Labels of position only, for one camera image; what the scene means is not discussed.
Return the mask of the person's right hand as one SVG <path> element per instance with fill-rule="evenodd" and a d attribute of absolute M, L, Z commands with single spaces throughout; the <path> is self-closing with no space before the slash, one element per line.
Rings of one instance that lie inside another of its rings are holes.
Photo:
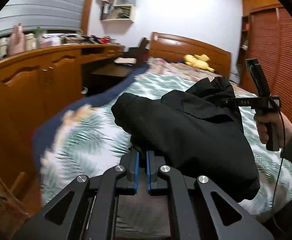
<path fill-rule="evenodd" d="M 279 147 L 283 148 L 292 137 L 292 122 L 283 113 L 268 113 L 266 115 L 255 114 L 254 120 L 258 130 L 259 139 L 262 144 L 269 140 L 267 135 L 267 123 L 275 124 L 278 135 Z"/>

